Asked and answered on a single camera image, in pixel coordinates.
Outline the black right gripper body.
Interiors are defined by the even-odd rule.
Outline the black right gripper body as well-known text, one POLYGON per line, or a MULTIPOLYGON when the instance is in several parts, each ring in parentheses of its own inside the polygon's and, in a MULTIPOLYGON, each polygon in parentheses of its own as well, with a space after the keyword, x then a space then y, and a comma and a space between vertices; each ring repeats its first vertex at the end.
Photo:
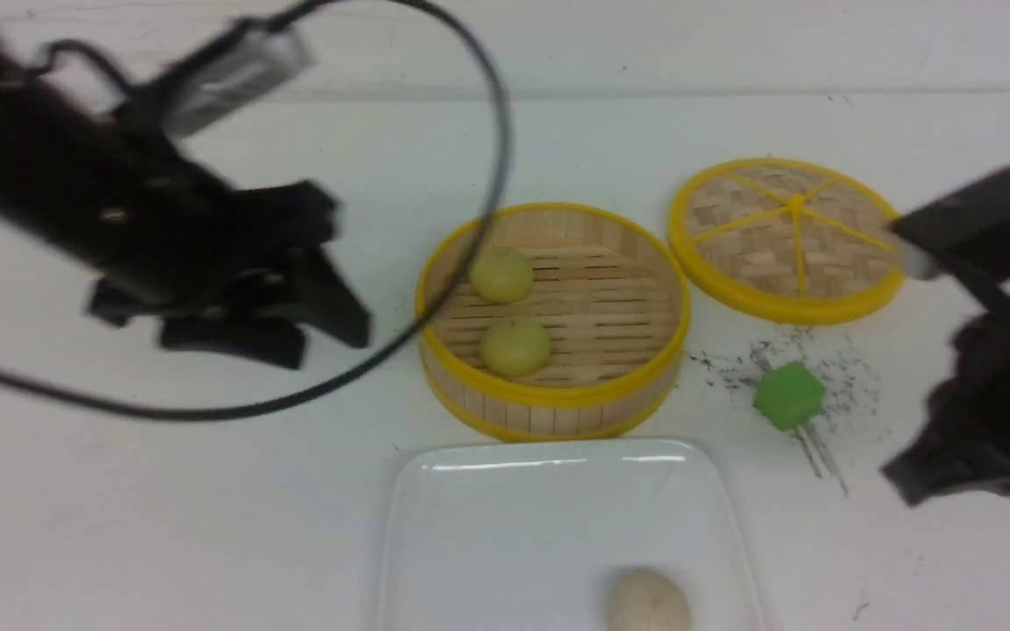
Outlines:
POLYGON ((982 312, 951 337, 948 379, 929 392, 921 432, 882 467, 907 507, 962 493, 1010 498, 1010 293, 970 269, 957 282, 982 312))

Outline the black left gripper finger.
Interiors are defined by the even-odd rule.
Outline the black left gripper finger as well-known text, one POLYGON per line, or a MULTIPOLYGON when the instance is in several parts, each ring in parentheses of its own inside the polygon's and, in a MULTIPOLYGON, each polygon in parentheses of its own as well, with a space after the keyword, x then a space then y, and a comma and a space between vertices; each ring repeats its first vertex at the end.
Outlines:
POLYGON ((285 254, 288 298, 281 319, 309 326, 354 349, 372 340, 372 312, 361 302, 322 246, 297 246, 285 254))
POLYGON ((166 318, 158 344, 166 351, 225 355, 280 369, 301 369, 308 347, 295 323, 221 313, 166 318))

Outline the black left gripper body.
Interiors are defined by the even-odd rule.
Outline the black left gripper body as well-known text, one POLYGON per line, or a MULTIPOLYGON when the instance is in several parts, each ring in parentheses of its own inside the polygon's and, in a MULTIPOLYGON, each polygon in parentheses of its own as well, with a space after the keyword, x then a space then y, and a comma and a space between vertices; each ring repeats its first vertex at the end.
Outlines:
POLYGON ((89 314, 123 327, 136 316, 250 315, 281 319, 285 254, 336 235, 338 201, 311 181, 239 190, 181 154, 145 105, 115 111, 123 139, 158 160, 145 202, 115 223, 89 314))

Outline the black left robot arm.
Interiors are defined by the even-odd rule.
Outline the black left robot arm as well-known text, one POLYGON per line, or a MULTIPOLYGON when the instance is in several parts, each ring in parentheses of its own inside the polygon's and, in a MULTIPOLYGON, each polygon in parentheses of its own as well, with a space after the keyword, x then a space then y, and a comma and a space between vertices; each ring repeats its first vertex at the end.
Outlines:
POLYGON ((245 18, 123 102, 89 113, 0 48, 0 219, 95 269, 87 310, 115 327, 152 316, 158 343, 298 369, 305 328, 356 349, 372 316, 324 250, 337 201, 301 181, 240 190, 185 157, 205 131, 309 66, 295 32, 245 18))

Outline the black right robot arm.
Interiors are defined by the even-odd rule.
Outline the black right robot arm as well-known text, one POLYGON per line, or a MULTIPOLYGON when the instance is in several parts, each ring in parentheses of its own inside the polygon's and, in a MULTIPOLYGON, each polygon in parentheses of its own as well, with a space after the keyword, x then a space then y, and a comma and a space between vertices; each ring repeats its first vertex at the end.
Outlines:
POLYGON ((982 311, 951 337, 951 372, 923 403, 921 431, 882 467, 907 507, 969 492, 1010 498, 1010 293, 968 266, 951 275, 982 311))

